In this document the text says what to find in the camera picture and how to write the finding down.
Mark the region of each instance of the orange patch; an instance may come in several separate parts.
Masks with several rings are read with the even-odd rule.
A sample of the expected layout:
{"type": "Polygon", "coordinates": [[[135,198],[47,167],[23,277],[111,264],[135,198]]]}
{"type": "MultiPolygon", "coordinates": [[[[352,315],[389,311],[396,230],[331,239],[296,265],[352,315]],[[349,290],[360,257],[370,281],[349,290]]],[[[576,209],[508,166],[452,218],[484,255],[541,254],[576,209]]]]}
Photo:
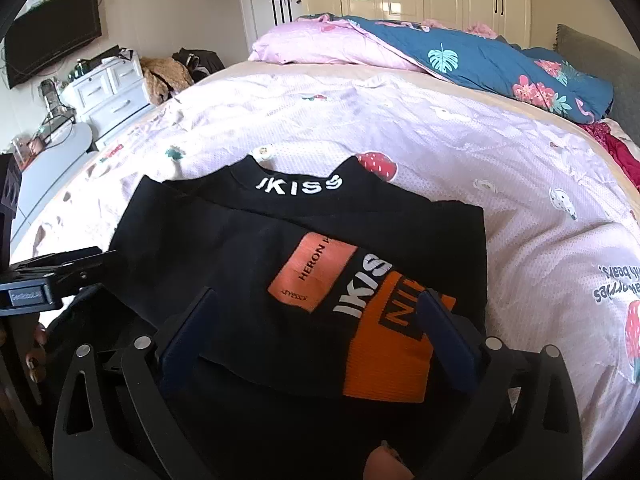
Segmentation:
{"type": "MultiPolygon", "coordinates": [[[[419,283],[392,271],[371,298],[351,340],[343,394],[388,402],[422,402],[433,347],[415,309],[419,283]]],[[[455,298],[442,296],[451,310],[455,298]]]]}
{"type": "Polygon", "coordinates": [[[307,233],[268,288],[276,300],[313,312],[334,286],[357,247],[307,233]]]}

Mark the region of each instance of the blue floral blanket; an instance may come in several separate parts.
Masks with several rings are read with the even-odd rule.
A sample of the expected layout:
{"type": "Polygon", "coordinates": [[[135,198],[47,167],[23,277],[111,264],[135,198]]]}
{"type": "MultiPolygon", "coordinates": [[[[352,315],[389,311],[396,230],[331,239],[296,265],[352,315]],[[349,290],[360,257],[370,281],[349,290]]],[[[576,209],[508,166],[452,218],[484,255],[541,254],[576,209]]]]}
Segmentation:
{"type": "Polygon", "coordinates": [[[520,50],[460,30],[419,23],[333,16],[376,36],[428,72],[460,86],[517,99],[574,123],[606,117],[613,102],[610,82],[578,72],[544,48],[520,50]]]}

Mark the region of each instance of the orange label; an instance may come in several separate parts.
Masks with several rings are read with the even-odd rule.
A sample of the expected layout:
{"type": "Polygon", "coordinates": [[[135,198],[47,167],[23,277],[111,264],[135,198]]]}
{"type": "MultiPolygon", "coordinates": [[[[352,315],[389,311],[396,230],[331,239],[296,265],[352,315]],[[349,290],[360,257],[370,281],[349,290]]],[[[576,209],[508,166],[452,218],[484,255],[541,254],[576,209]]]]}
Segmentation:
{"type": "Polygon", "coordinates": [[[281,303],[313,312],[356,249],[318,233],[307,233],[269,285],[269,294],[281,303]]]}

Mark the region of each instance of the black bag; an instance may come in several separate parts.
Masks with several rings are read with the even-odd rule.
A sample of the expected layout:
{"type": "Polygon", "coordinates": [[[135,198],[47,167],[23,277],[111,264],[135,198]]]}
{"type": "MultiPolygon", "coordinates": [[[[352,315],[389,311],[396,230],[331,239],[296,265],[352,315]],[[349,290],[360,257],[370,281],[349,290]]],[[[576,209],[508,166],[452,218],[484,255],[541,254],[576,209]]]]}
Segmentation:
{"type": "Polygon", "coordinates": [[[181,48],[180,52],[174,53],[173,58],[187,67],[195,83],[225,68],[218,54],[210,50],[181,48]]]}

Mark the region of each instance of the white drawer unit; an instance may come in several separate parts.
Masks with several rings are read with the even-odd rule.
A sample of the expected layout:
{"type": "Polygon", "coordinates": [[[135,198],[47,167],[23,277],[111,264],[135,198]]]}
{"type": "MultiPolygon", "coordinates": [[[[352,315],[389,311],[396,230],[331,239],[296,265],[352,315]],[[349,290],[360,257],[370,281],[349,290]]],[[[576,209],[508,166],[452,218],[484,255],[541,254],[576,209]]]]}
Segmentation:
{"type": "Polygon", "coordinates": [[[120,60],[116,65],[107,69],[113,91],[126,88],[139,79],[142,79],[142,69],[138,63],[120,60]]]}
{"type": "Polygon", "coordinates": [[[62,98],[76,109],[78,121],[88,123],[96,145],[113,137],[132,115],[149,105],[145,80],[136,53],[131,59],[114,58],[69,83],[62,98]]]}
{"type": "Polygon", "coordinates": [[[127,91],[117,94],[115,98],[109,99],[102,106],[92,110],[88,114],[86,121],[91,124],[94,130],[98,132],[99,137],[101,137],[147,104],[142,85],[134,85],[127,91]]]}
{"type": "Polygon", "coordinates": [[[89,110],[100,104],[107,97],[113,95],[109,77],[106,72],[100,72],[89,79],[82,81],[77,87],[76,92],[82,103],[82,108],[89,110]]]}

